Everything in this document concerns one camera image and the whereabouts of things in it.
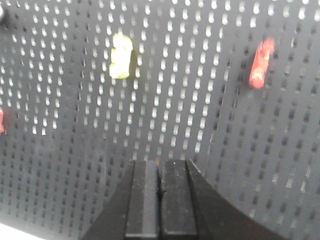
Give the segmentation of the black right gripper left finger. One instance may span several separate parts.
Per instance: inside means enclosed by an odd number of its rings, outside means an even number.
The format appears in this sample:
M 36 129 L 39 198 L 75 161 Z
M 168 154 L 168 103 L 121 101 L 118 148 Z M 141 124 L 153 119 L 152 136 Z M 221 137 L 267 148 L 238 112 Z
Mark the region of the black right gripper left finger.
M 144 160 L 129 163 L 113 196 L 82 239 L 159 239 L 158 192 L 156 163 Z

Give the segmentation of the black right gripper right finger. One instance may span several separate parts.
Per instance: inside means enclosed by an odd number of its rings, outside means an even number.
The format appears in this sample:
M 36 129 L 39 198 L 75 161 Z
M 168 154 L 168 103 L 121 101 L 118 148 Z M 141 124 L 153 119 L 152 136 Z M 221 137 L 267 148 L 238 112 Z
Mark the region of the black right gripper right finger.
M 224 199 L 191 160 L 164 164 L 160 223 L 164 240 L 283 239 Z

